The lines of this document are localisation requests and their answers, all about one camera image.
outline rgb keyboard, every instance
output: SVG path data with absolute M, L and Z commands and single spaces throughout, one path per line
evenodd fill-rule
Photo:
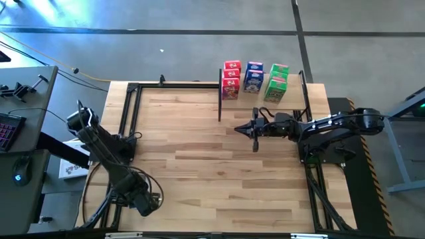
M 7 152 L 11 148 L 25 120 L 21 116 L 0 113 L 0 151 Z

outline concrete floor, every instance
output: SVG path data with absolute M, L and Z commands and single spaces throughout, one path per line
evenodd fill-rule
M 101 29 L 271 30 L 296 29 L 290 0 L 22 0 L 5 1 L 1 25 L 25 27 L 85 27 Z M 425 31 L 422 0 L 298 0 L 305 31 Z M 17 39 L 79 67 L 90 75 L 116 80 L 216 80 L 224 60 L 256 60 L 270 65 L 303 68 L 296 36 L 224 35 L 73 35 L 11 33 Z M 15 42 L 0 40 L 29 52 Z M 425 85 L 423 37 L 306 37 L 314 82 L 324 83 L 329 97 L 350 97 L 356 106 L 389 111 Z M 37 62 L 1 49 L 13 60 L 0 67 L 36 66 Z M 43 61 L 54 64 L 34 52 Z M 108 83 L 93 82 L 108 89 Z M 106 93 L 77 86 L 58 76 L 49 110 L 65 118 L 76 100 L 91 102 L 102 115 Z M 72 136 L 60 121 L 46 115 L 43 130 L 58 140 Z M 401 176 L 388 150 L 386 134 L 368 138 L 383 191 Z M 59 181 L 58 161 L 50 160 L 43 188 L 42 213 L 55 224 L 34 225 L 31 232 L 72 228 L 84 179 Z M 399 236 L 425 237 L 425 189 L 385 195 L 393 227 Z

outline wire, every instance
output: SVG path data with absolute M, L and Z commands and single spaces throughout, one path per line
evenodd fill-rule
M 15 39 L 15 38 L 13 38 L 12 36 L 9 36 L 8 34 L 6 34 L 6 33 L 4 33 L 4 32 L 0 32 L 0 33 L 1 33 L 1 34 L 3 34 L 4 36 L 8 37 L 9 39 L 14 40 L 15 42 L 17 42 L 17 43 L 19 43 L 19 44 L 21 44 L 21 45 L 23 45 L 23 46 L 25 46 L 25 47 L 27 47 L 27 48 L 29 48 L 29 49 L 33 50 L 33 51 L 35 51 L 35 52 L 39 53 L 40 55 L 42 55 L 42 56 L 44 56 L 44 57 L 47 57 L 47 58 L 49 58 L 49 59 L 53 60 L 54 62 L 56 62 L 56 63 L 58 63 L 58 64 L 60 64 L 60 65 L 63 65 L 64 67 L 66 67 L 66 68 L 70 69 L 70 70 L 71 70 L 71 71 L 73 71 L 73 72 L 80 73 L 81 75 L 83 75 L 83 76 L 85 76 L 85 77 L 87 77 L 87 78 L 89 78 L 89 79 L 91 79 L 91 80 L 97 80 L 97 81 L 101 81 L 101 82 L 111 82 L 111 81 L 114 81 L 114 80 L 109 80 L 109 79 L 100 79 L 100 78 L 96 78 L 96 77 L 93 77 L 93 76 L 91 76 L 91 75 L 89 75 L 89 74 L 83 73 L 83 72 L 79 71 L 79 69 L 78 69 L 78 68 L 74 68 L 74 67 L 71 67 L 71 66 L 69 66 L 69 65 L 67 65 L 67 64 L 65 64 L 65 63 L 63 63 L 63 62 L 60 62 L 59 60 L 57 60 L 57 59 L 55 59 L 55 58 L 53 58 L 53 57 L 51 57 L 51 56 L 48 56 L 48 55 L 46 55 L 46 54 L 42 53 L 41 51 L 39 51 L 39 50 L 37 50 L 37 49 L 35 49 L 35 48 L 33 48 L 33 47 L 31 47 L 31 46 L 29 46 L 29 45 L 27 45 L 27 44 L 25 44 L 25 43 L 21 42 L 21 41 L 19 41 L 19 40 L 17 40 L 17 39 Z
M 163 190 L 162 186 L 158 183 L 158 181 L 154 177 L 152 177 L 150 174 L 146 173 L 145 171 L 139 169 L 138 167 L 123 165 L 123 164 L 119 164 L 119 163 L 113 163 L 111 161 L 110 161 L 110 163 L 117 165 L 117 166 L 120 166 L 120 167 L 126 167 L 126 168 L 129 168 L 129 169 L 134 169 L 134 170 L 140 172 L 141 174 L 145 175 L 147 177 L 148 181 L 149 181 L 149 184 L 150 184 L 150 186 L 149 186 L 149 193 L 150 194 L 152 194 L 152 184 L 151 184 L 151 181 L 150 181 L 152 179 L 155 182 L 155 184 L 159 187 L 159 190 L 161 191 L 161 203 L 158 205 L 157 209 L 159 209 L 162 206 L 162 204 L 164 203 L 164 190 Z
M 260 107 L 260 109 L 258 110 L 259 112 L 260 112 L 260 114 L 264 117 L 264 119 L 266 119 L 267 120 L 267 122 L 269 122 L 268 121 L 268 118 L 263 114 L 263 112 L 261 112 L 261 110 L 266 110 L 267 111 L 267 113 L 268 113 L 268 115 L 270 116 L 270 117 L 273 117 L 274 118 L 274 114 L 272 114 L 272 113 L 270 113 L 270 111 L 268 110 L 268 108 L 266 108 L 266 107 Z
M 83 79 L 80 79 L 80 78 L 78 78 L 78 77 L 76 77 L 76 76 L 74 76 L 74 75 L 72 75 L 72 74 L 69 74 L 69 73 L 67 73 L 66 71 L 64 71 L 64 70 L 61 70 L 61 69 L 59 69 L 59 71 L 60 72 L 62 72 L 62 73 L 64 73 L 64 74 L 67 74 L 67 75 L 69 75 L 70 77 L 73 77 L 73 78 L 75 78 L 75 79 L 77 79 L 77 80 L 79 80 L 79 81 L 82 81 L 82 82 L 84 82 L 84 83 L 86 83 L 86 84 L 88 84 L 89 86 L 93 86 L 93 87 L 95 87 L 95 88 L 97 88 L 97 89 L 99 89 L 99 90 L 103 90 L 103 91 L 105 91 L 105 92 L 108 92 L 107 90 L 104 90 L 104 89 L 102 89 L 102 88 L 100 88 L 100 87 L 98 87 L 98 86 L 96 86 L 96 85 L 93 85 L 93 84 L 91 84 L 91 83 L 89 83 L 89 82 L 87 82 L 87 81 L 85 81 L 85 80 L 83 80 Z
M 67 124 L 67 122 L 64 120 L 64 119 L 62 119 L 61 117 L 59 117 L 58 115 L 56 115 L 55 113 L 53 113 L 53 112 L 51 112 L 50 110 L 48 110 L 48 109 L 44 109 L 44 108 L 21 108 L 21 109 L 14 109 L 14 110 L 11 110 L 11 111 L 9 111 L 9 112 L 7 112 L 8 114 L 10 114 L 11 112 L 15 112 L 15 111 L 18 111 L 18 110 L 44 110 L 44 111 L 46 111 L 46 112 L 49 112 L 50 114 L 52 114 L 52 115 L 54 115 L 54 116 L 56 116 L 58 119 L 60 119 L 62 122 L 64 122 L 65 124 Z
M 140 132 L 134 132 L 131 135 L 129 135 L 127 138 L 130 138 L 131 136 L 133 136 L 133 135 L 135 135 L 137 133 L 140 134 L 140 136 L 139 137 L 136 137 L 136 139 L 140 139 L 143 136 Z
M 378 117 L 382 117 L 382 118 L 391 118 L 391 116 L 384 116 L 381 114 L 352 114 L 352 115 L 344 115 L 344 116 L 337 116 L 335 118 L 329 118 L 330 120 L 339 120 L 342 118 L 350 118 L 350 117 L 359 117 L 359 116 L 378 116 Z M 298 138 L 298 143 L 301 142 L 302 136 L 304 134 L 305 131 L 309 130 L 311 127 L 313 127 L 313 125 L 308 126 L 307 128 L 305 128 L 299 135 Z
M 61 73 L 59 73 L 59 72 L 58 72 L 58 74 L 59 74 L 59 75 L 61 75 L 61 76 L 62 76 L 62 77 L 64 77 L 64 78 L 66 78 L 67 80 L 69 80 L 69 81 L 71 81 L 71 82 L 73 82 L 73 83 L 77 84 L 77 85 L 84 86 L 84 87 L 87 87 L 87 88 L 90 88 L 90 89 L 93 89 L 93 90 L 100 90 L 100 91 L 103 91 L 103 92 L 108 92 L 107 90 L 101 89 L 101 88 L 99 88 L 99 87 L 97 87 L 97 86 L 95 86 L 95 87 L 91 87 L 91 86 L 86 86 L 86 85 L 84 85 L 84 84 L 78 83 L 78 82 L 76 82 L 76 81 L 74 81 L 74 80 L 71 80 L 69 77 L 67 77 L 67 76 L 65 76 L 65 75 L 63 75 L 63 74 L 61 74 Z
M 2 42 L 2 41 L 0 41 L 0 45 L 1 45 L 1 46 L 3 46 L 3 47 L 5 47 L 5 48 L 7 48 L 7 49 L 9 49 L 9 50 L 12 50 L 12 51 L 18 52 L 19 54 L 22 54 L 23 56 L 26 56 L 26 57 L 28 57 L 28 58 L 30 58 L 30 59 L 36 60 L 37 62 L 39 62 L 39 63 L 40 63 L 40 64 L 42 64 L 42 65 L 49 66 L 49 64 L 47 64 L 47 63 L 45 63 L 45 62 L 43 62 L 43 61 L 41 61 L 41 60 L 39 60 L 39 59 L 37 59 L 37 58 L 35 58 L 35 57 L 31 56 L 30 54 L 28 54 L 28 53 L 26 53 L 26 52 L 23 52 L 23 51 L 21 51 L 21 50 L 19 50 L 19 49 L 15 48 L 15 47 L 13 47 L 13 46 L 11 46 L 11 45 L 8 45 L 8 44 L 6 44 L 6 43 L 4 43 L 4 42 Z M 107 90 L 104 90 L 104 89 L 102 89 L 102 88 L 100 88 L 100 87 L 97 87 L 97 86 L 95 86 L 95 85 L 93 85 L 93 84 L 91 84 L 91 83 L 89 83 L 89 82 L 87 82 L 87 81 L 85 81 L 85 80 L 83 80 L 83 79 L 81 79 L 81 78 L 78 78 L 78 77 L 76 77 L 76 76 L 73 76 L 73 75 L 71 75 L 71 74 L 69 74 L 69 73 L 67 73 L 67 72 L 65 72 L 65 71 L 63 71 L 63 70 L 61 70 L 61 69 L 59 69 L 59 71 L 60 71 L 60 72 L 62 72 L 62 73 L 65 73 L 65 74 L 67 74 L 67 75 L 69 75 L 69 76 L 71 76 L 71 77 L 73 77 L 73 78 L 75 78 L 75 79 L 77 79 L 77 80 L 79 80 L 79 81 L 81 81 L 81 82 L 84 82 L 84 83 L 86 83 L 86 84 L 88 84 L 88 85 L 90 85 L 90 86 L 92 86 L 92 87 L 87 86 L 87 85 L 84 85 L 84 84 L 81 84 L 81 83 L 78 83 L 78 82 L 75 82 L 75 81 L 71 80 L 70 78 L 68 78 L 68 77 L 64 76 L 63 74 L 58 73 L 59 75 L 63 76 L 64 78 L 66 78 L 67 80 L 69 80 L 69 81 L 71 81 L 71 82 L 73 82 L 73 83 L 75 83 L 75 84 L 78 84 L 78 85 L 80 85 L 80 86 L 84 86 L 84 87 L 87 87 L 87 88 L 91 88 L 91 89 L 93 89 L 93 90 L 101 90 L 101 91 L 103 91 L 103 92 L 108 92 Z
M 100 163 L 98 163 L 96 166 L 94 166 L 93 170 L 88 175 L 88 178 L 87 178 L 87 181 L 86 181 L 86 186 L 84 187 L 84 192 L 82 193 L 82 208 L 81 208 L 82 212 L 81 213 L 82 213 L 83 224 L 86 223 L 86 194 L 87 194 L 88 185 L 90 184 L 90 181 L 92 180 L 92 177 L 93 177 L 94 173 L 98 170 L 99 166 L 100 166 Z
M 84 123 L 82 121 L 82 116 L 81 116 L 81 109 L 84 109 L 84 106 L 82 105 L 80 100 L 77 100 L 77 112 L 78 112 L 78 118 L 80 119 L 80 123 L 81 123 L 81 128 L 84 128 Z

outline computer mouse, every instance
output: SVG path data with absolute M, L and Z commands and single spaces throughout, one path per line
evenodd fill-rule
M 29 183 L 32 176 L 31 156 L 25 155 L 16 160 L 13 165 L 12 180 L 17 186 L 25 186 Z

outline cereal box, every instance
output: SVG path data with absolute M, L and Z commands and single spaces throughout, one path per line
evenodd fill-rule
M 223 78 L 240 78 L 240 71 L 237 68 L 234 69 L 224 69 L 222 71 L 222 77 Z
M 285 79 L 273 77 L 270 79 L 266 92 L 264 93 L 264 101 L 279 103 L 286 92 L 287 86 Z
M 244 81 L 244 91 L 258 94 L 263 79 L 264 73 L 261 70 L 248 70 Z
M 288 74 L 286 74 L 286 73 L 271 72 L 270 75 L 269 75 L 269 80 L 272 79 L 273 77 L 278 77 L 278 78 L 283 78 L 285 80 L 288 80 Z
M 290 67 L 286 65 L 282 65 L 282 64 L 273 64 L 272 69 L 270 70 L 270 73 L 273 71 L 289 74 Z
M 248 64 L 246 64 L 246 71 L 249 71 L 249 70 L 263 71 L 263 64 L 261 62 L 248 62 Z
M 242 65 L 240 63 L 240 60 L 227 60 L 224 62 L 224 68 L 223 69 L 242 69 Z
M 239 78 L 223 78 L 221 84 L 222 100 L 237 100 L 239 87 Z

